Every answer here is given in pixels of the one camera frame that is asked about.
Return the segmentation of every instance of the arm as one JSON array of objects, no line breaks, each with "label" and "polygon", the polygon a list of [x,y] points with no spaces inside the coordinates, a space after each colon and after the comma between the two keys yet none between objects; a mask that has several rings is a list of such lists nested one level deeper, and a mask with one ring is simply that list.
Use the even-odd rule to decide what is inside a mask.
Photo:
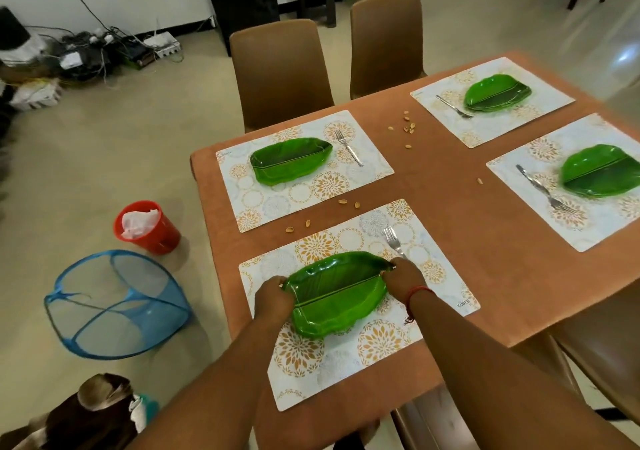
[{"label": "arm", "polygon": [[[383,273],[403,303],[425,285],[420,270],[402,258]],[[447,388],[483,450],[596,450],[637,447],[572,393],[524,358],[492,339],[428,291],[413,294],[413,316]]]},{"label": "arm", "polygon": [[128,450],[235,450],[249,439],[282,325],[293,310],[282,276],[255,294],[255,318],[229,348],[164,408]]}]

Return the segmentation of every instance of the person's left hand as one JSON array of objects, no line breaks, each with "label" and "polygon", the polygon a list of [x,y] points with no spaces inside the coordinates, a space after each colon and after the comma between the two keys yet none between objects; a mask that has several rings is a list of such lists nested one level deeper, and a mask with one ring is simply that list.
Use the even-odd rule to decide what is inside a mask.
[{"label": "person's left hand", "polygon": [[273,276],[262,284],[255,293],[254,320],[264,320],[278,330],[282,328],[295,305],[293,295],[280,288],[286,279],[284,276]]}]

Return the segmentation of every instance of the blue mesh food cover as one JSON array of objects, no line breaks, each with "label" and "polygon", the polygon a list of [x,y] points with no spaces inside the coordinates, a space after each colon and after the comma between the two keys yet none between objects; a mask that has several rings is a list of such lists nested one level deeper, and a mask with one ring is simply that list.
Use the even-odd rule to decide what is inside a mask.
[{"label": "blue mesh food cover", "polygon": [[191,316],[173,276],[126,250],[87,256],[65,269],[44,306],[67,349],[91,359],[122,359],[171,337]]}]

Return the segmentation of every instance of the brown chair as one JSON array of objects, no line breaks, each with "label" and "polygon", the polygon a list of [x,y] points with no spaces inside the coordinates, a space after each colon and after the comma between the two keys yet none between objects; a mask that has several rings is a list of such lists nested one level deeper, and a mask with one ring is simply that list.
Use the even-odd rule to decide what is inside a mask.
[{"label": "brown chair", "polygon": [[425,75],[420,0],[362,0],[352,6],[352,99]]},{"label": "brown chair", "polygon": [[[513,348],[580,398],[568,362],[548,332],[540,332]],[[444,384],[391,412],[406,450],[476,450],[473,435]]]},{"label": "brown chair", "polygon": [[640,280],[552,327],[597,388],[640,424]]},{"label": "brown chair", "polygon": [[254,26],[233,33],[229,42],[245,133],[333,106],[311,20]]}]

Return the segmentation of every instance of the brown cloth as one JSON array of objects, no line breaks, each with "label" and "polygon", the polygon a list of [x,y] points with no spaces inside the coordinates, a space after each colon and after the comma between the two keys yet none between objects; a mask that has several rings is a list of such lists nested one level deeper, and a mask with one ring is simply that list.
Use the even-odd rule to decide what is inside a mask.
[{"label": "brown cloth", "polygon": [[[521,54],[505,56],[575,98],[575,103],[469,149],[410,93],[494,58],[490,57],[191,155],[232,337],[251,320],[238,270],[241,262],[401,198],[479,300],[481,309],[468,319],[509,347],[640,277],[636,256],[640,222],[579,253],[486,167],[494,158],[594,112],[633,138],[640,140],[640,132]],[[216,152],[340,110],[353,114],[395,174],[341,195],[349,206],[360,202],[359,211],[340,205],[334,198],[240,233]],[[413,135],[402,131],[405,110],[416,124]],[[304,227],[307,219],[312,226],[308,229]],[[294,232],[285,232],[288,226],[295,227]],[[323,448],[440,382],[442,377],[424,342],[416,342],[284,412],[276,408],[265,374],[254,425],[258,445],[260,450]]]},{"label": "brown cloth", "polygon": [[121,450],[137,436],[129,380],[96,374],[51,413],[0,435],[0,450]]}]

